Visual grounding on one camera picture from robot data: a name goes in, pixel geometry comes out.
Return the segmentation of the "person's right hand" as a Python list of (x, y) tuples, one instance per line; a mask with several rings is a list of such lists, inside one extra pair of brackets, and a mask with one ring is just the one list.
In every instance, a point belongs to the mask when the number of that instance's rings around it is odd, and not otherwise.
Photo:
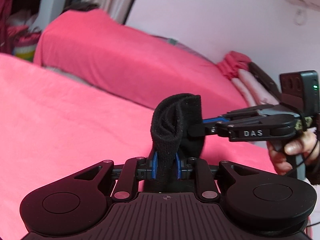
[(306, 158), (306, 165), (317, 163), (319, 156), (319, 142), (313, 129), (308, 129), (300, 137), (287, 143), (284, 146), (284, 152), (277, 152), (269, 141), (267, 149), (271, 163), (279, 175), (284, 175), (292, 170), (292, 165), (287, 161), (289, 155), (302, 154)]

